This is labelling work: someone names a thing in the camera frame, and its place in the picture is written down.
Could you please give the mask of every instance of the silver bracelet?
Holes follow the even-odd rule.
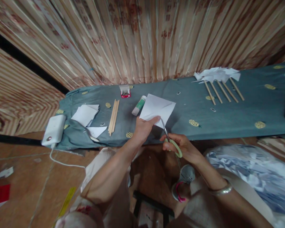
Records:
[[[209,192],[211,195],[214,195],[214,196],[220,196],[220,195],[224,195],[224,194],[227,194],[229,192],[231,192],[231,190],[233,189],[232,185],[230,184],[230,182],[225,179],[227,181],[227,185],[226,187],[220,189],[220,190],[217,190],[217,191],[213,191],[213,190],[210,190],[209,189]]]

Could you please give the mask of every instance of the fabric wall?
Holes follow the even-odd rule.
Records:
[[[64,95],[0,49],[0,134],[42,131]]]
[[[0,0],[0,33],[70,90],[150,83],[267,65],[285,0]]]

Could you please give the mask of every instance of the green scissor handle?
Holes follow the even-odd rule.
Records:
[[[179,146],[176,144],[176,142],[173,139],[170,139],[170,143],[172,143],[178,151],[178,153],[175,152],[176,156],[178,156],[179,158],[183,157],[183,154],[182,154]]]

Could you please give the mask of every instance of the person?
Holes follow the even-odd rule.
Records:
[[[145,121],[137,117],[133,137],[119,150],[104,148],[86,168],[81,194],[56,227],[137,227],[130,213],[128,180],[130,165],[146,141],[152,126],[160,121],[154,117]],[[206,158],[184,135],[171,134],[191,165],[181,169],[172,195],[187,202],[183,212],[168,227],[272,227],[265,217],[242,197],[229,181],[212,167]],[[165,142],[163,150],[176,152]],[[195,171],[200,173],[195,178]]]

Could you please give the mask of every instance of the table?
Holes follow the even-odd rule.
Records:
[[[216,105],[213,105],[211,100],[206,99],[209,94],[205,85],[192,81],[195,81],[194,77],[133,85],[130,98],[121,98],[118,85],[89,86],[69,92],[66,98],[60,101],[60,109],[63,110],[63,115],[66,115],[66,124],[69,127],[64,130],[57,149],[122,146],[129,140],[126,133],[135,130],[136,116],[131,112],[141,96],[147,96],[148,93],[176,102],[166,128],[168,132],[186,135],[189,140],[285,134],[285,63],[241,71],[240,81],[236,84],[245,98],[244,101],[232,90],[232,84],[228,81],[226,84],[239,103],[231,96],[231,102],[228,102],[218,84],[214,82],[223,103],[216,99]],[[99,112],[91,126],[100,127],[102,123],[109,126],[113,107],[107,108],[105,103],[109,102],[113,106],[115,99],[120,100],[115,132],[110,137],[106,130],[98,137],[99,143],[89,138],[82,125],[71,120],[82,104],[99,104]],[[191,125],[189,120],[198,122],[199,126]],[[256,128],[255,123],[258,121],[265,123],[265,127]],[[163,134],[161,128],[153,127],[146,144],[159,143]]]

